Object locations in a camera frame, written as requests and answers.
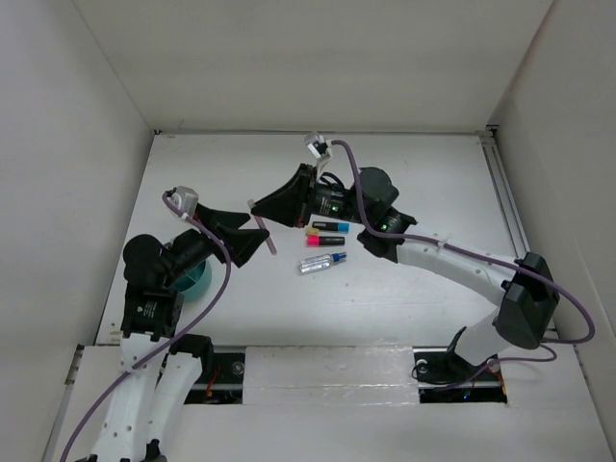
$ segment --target wall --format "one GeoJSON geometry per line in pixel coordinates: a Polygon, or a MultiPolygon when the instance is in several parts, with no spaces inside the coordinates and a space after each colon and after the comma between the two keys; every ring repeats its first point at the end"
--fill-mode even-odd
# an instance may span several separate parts
{"type": "Polygon", "coordinates": [[[552,0],[75,0],[164,130],[481,130],[552,0]]]}
{"type": "Polygon", "coordinates": [[[148,128],[68,0],[0,2],[0,448],[40,461],[91,343],[148,128]]]}
{"type": "MultiPolygon", "coordinates": [[[[579,359],[616,450],[616,3],[561,0],[498,115],[498,141],[531,247],[591,308],[597,337],[579,359]]],[[[561,303],[564,337],[584,334],[561,303]]]]}

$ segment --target blue marker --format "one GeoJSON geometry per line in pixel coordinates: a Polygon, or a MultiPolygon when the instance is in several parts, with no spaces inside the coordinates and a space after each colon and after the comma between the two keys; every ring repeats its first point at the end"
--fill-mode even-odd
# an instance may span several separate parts
{"type": "Polygon", "coordinates": [[[335,221],[314,221],[312,223],[313,228],[317,228],[320,231],[332,231],[334,233],[348,233],[348,223],[337,223],[335,221]]]}

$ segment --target red marker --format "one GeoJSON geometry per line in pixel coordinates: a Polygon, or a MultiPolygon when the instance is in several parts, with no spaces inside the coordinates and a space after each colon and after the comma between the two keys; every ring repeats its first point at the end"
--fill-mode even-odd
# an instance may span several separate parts
{"type": "Polygon", "coordinates": [[[306,238],[306,245],[309,247],[326,247],[344,244],[345,238],[339,238],[338,236],[308,236],[306,238]]]}

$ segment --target blue bottle cap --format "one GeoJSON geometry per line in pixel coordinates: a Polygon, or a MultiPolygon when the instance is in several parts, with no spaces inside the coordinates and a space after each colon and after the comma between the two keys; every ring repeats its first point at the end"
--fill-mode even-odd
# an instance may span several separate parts
{"type": "Polygon", "coordinates": [[[337,263],[337,262],[340,262],[341,260],[344,260],[347,256],[347,253],[346,252],[332,253],[331,256],[334,259],[334,263],[337,263]]]}

